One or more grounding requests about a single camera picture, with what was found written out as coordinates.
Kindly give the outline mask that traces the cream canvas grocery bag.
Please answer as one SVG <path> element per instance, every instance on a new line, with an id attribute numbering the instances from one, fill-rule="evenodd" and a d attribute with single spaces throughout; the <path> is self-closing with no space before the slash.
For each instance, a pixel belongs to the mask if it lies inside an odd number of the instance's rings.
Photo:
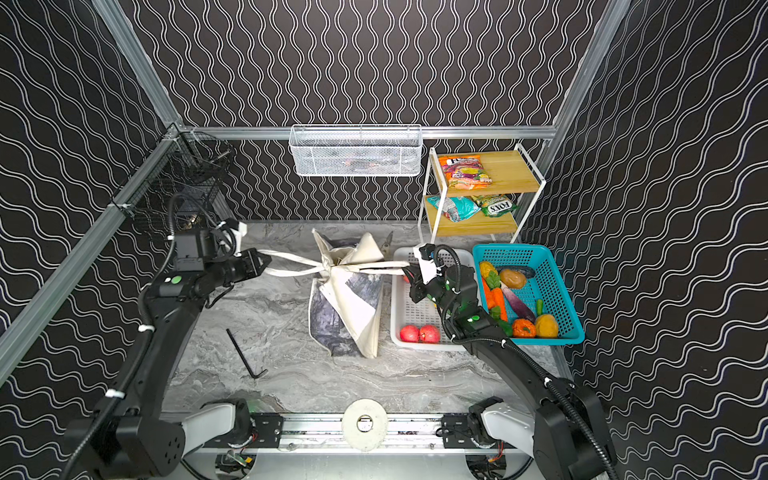
<path id="1" fill-rule="evenodd" d="M 308 304 L 310 337 L 332 356 L 373 359 L 378 356 L 384 280 L 401 276 L 406 261 L 388 260 L 389 243 L 365 232 L 358 238 L 332 239 L 312 231 L 320 258 L 265 250 L 273 259 L 301 264 L 302 270 L 267 267 L 275 277 L 306 277 L 311 283 Z"/>

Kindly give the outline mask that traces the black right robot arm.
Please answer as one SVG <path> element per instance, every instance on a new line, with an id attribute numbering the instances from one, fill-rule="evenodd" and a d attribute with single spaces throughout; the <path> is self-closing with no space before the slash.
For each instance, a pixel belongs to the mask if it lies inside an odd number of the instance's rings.
<path id="1" fill-rule="evenodd" d="M 532 416 L 530 457 L 546 479 L 616 479 L 616 454 L 604 409 L 585 387 L 544 369 L 502 329 L 477 300 L 469 267 L 440 267 L 425 282 L 416 266 L 403 268 L 411 300 L 435 304 L 451 343 L 490 366 L 523 400 Z"/>

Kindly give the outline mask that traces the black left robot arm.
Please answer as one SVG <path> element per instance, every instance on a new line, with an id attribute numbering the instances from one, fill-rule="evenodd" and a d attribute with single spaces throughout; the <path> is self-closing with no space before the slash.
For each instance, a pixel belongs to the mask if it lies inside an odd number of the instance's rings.
<path id="1" fill-rule="evenodd" d="M 265 273 L 271 258 L 249 248 L 216 259 L 177 256 L 140 292 L 141 322 L 117 377 L 93 414 L 72 421 L 65 438 L 73 451 L 60 476 L 87 472 L 99 479 L 143 479 L 173 472 L 186 434 L 161 419 L 168 382 L 211 294 Z"/>

